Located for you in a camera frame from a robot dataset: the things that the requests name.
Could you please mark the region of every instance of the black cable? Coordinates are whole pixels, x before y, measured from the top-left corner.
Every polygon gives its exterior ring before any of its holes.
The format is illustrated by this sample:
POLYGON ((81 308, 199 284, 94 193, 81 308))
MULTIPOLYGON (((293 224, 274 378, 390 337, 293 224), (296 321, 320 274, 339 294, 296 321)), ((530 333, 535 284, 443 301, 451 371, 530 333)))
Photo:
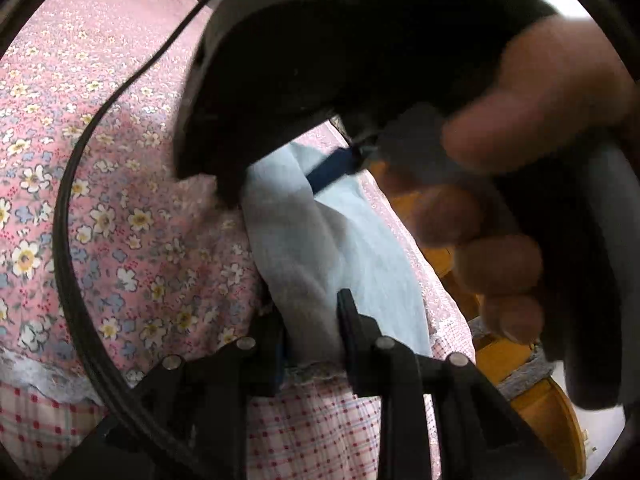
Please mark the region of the black cable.
POLYGON ((79 137, 60 182, 60 190, 58 191, 53 217, 52 241, 56 284, 60 303, 65 313, 66 324, 82 366, 91 384, 108 407, 110 414, 118 419, 120 424, 139 441, 143 449, 159 465, 189 478, 194 476, 196 478, 212 478, 213 476, 216 478, 231 478, 231 472, 226 471, 220 464, 211 463, 211 460, 204 463, 199 457, 195 456, 185 443, 177 440, 169 431, 160 426, 132 394, 120 371, 107 354, 82 300, 82 293, 78 287, 78 280, 74 272, 68 239, 68 210, 72 185, 84 148, 93 135, 96 126, 100 123, 107 110, 111 108, 111 105, 167 51, 185 27, 209 1, 200 0, 193 7, 162 47, 109 97, 79 137))

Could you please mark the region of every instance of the floral bedsheet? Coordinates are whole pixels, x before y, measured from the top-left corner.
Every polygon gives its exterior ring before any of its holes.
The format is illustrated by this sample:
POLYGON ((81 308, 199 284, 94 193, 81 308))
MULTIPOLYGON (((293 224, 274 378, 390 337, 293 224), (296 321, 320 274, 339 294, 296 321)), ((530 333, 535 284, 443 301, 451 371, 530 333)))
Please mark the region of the floral bedsheet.
MULTIPOLYGON (((0 60, 3 383, 36 386, 55 402, 88 397, 100 404, 58 303, 52 210, 68 156, 92 114, 193 5, 194 0, 47 0, 0 60)), ((241 212, 218 206, 212 178, 178 183, 170 171, 174 110, 209 13, 203 10, 111 108, 74 183, 69 217, 74 269, 96 330, 131 384, 166 354, 197 358, 242 335, 263 298, 241 212)), ((341 138, 324 124, 300 141, 327 151, 341 138)), ((360 179, 416 272, 434 355, 473 356, 456 305, 372 177, 360 179)), ((294 387, 275 406, 257 400, 248 414, 248 449, 255 452, 250 469, 256 478, 306 477, 308 469, 327 472, 344 468, 347 460, 361 476, 373 474, 378 416, 379 403, 355 399, 344 380, 294 387), (341 406, 344 414, 338 415, 341 406), (310 430, 305 413, 327 410, 335 411, 336 419, 327 415, 310 430), (356 438, 353 431, 349 436, 338 430, 341 423, 336 426, 338 419, 352 418, 364 432, 357 437, 364 443, 358 459, 345 454, 356 438), (300 442, 312 448, 319 444, 311 442, 328 442, 332 450, 325 445, 321 454, 331 457, 316 466, 316 449, 308 463, 292 462, 300 442), (368 465, 353 466, 354 460, 368 465)), ((429 418, 434 436, 431 409, 429 418)), ((437 470, 433 442, 432 450, 437 470)))

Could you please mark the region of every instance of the bedspread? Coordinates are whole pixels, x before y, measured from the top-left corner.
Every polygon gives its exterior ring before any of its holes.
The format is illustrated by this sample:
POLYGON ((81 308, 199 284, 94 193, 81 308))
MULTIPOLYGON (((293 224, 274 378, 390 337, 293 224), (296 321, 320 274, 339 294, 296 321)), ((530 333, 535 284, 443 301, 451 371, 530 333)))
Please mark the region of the bedspread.
MULTIPOLYGON (((92 114, 193 5, 47 0, 0 60, 0 440, 30 476, 55 467, 104 413, 58 303, 51 223, 60 178, 92 114), (34 396, 37 410, 22 402, 34 396), (83 410, 91 414, 84 423, 60 416, 83 410)), ((173 114, 209 12, 111 108, 74 183, 74 269, 96 330, 132 385, 166 354, 193 359, 241 336, 262 302, 241 212, 217 204, 215 179, 178 183, 170 171, 173 114)), ((342 138, 323 124, 299 141, 328 151, 342 138)), ((359 178, 416 273, 434 356, 473 356, 453 300, 370 174, 359 178)), ((368 478, 379 415, 376 399, 354 398, 341 378, 254 399, 250 478, 368 478)))

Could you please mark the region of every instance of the pink fabric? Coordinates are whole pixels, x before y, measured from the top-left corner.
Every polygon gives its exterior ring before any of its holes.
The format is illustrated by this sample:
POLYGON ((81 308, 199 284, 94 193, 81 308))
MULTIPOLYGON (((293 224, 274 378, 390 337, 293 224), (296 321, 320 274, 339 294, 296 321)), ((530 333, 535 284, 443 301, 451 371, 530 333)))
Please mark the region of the pink fabric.
MULTIPOLYGON (((0 345, 68 378, 81 378, 83 371, 53 280, 52 208, 63 168, 91 115, 193 4, 47 0, 0 60, 0 345)), ((196 358, 242 335, 260 305, 262 285, 241 213, 217 208, 212 179, 176 183, 170 176, 172 117, 207 15, 203 11, 110 110, 76 178, 69 225, 74 268, 110 357, 132 383, 162 355, 196 358)), ((329 150, 340 137, 323 125, 301 141, 329 150)), ((370 175, 361 183, 420 281, 434 356, 456 350, 473 357, 468 327, 433 269, 370 175)), ((21 406, 0 414, 0 422, 28 418, 21 406)), ((427 406, 437 473, 429 401, 427 406)), ((345 380, 254 399, 249 477, 373 478, 379 414, 380 403, 355 399, 345 380)), ((30 431, 33 436, 33 425, 30 431)), ((0 434, 3 442, 7 434, 0 434)), ((65 441, 64 449, 74 442, 65 441)), ((27 448, 12 448, 21 464, 27 448)), ((32 476, 63 456, 28 452, 40 461, 29 469, 32 476)))

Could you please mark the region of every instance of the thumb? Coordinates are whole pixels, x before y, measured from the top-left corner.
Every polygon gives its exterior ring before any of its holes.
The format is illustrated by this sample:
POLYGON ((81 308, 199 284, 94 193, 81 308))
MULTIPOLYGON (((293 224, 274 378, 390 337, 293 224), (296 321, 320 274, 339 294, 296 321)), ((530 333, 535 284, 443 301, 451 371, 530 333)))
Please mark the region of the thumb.
POLYGON ((628 114, 634 82, 592 20, 553 16, 505 48, 495 85, 449 118, 442 143, 469 170, 503 173, 628 114))

